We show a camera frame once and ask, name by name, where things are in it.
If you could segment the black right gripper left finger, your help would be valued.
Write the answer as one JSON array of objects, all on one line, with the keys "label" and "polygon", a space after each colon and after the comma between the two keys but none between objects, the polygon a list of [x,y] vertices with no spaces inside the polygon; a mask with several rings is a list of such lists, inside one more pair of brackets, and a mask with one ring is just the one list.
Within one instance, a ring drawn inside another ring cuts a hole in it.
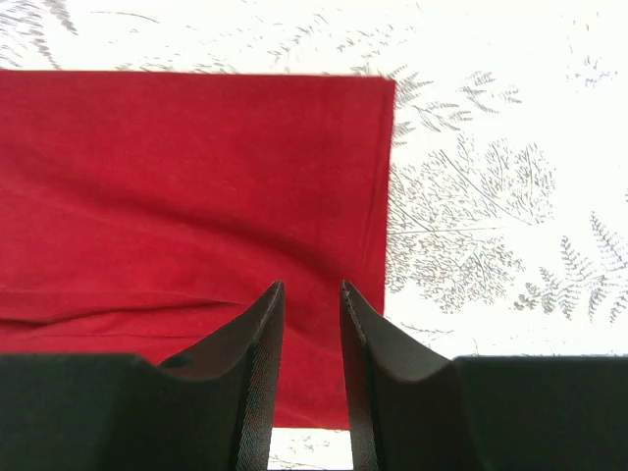
[{"label": "black right gripper left finger", "polygon": [[263,470],[285,321],[276,282],[158,365],[131,354],[5,353],[5,470]]}]

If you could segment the dark red t-shirt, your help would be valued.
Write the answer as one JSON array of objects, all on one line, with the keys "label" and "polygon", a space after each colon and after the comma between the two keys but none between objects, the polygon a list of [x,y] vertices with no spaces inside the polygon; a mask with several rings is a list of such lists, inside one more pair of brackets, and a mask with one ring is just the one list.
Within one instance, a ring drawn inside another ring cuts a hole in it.
[{"label": "dark red t-shirt", "polygon": [[275,423],[348,425],[339,293],[384,306],[395,84],[1,75],[1,348],[165,360],[286,287]]}]

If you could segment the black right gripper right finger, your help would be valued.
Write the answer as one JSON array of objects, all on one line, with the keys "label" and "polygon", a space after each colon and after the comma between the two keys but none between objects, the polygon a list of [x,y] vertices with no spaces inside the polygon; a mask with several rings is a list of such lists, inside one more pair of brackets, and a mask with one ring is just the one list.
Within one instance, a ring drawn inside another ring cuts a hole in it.
[{"label": "black right gripper right finger", "polygon": [[340,335],[357,470],[623,470],[627,361],[447,359],[381,316],[350,282]]}]

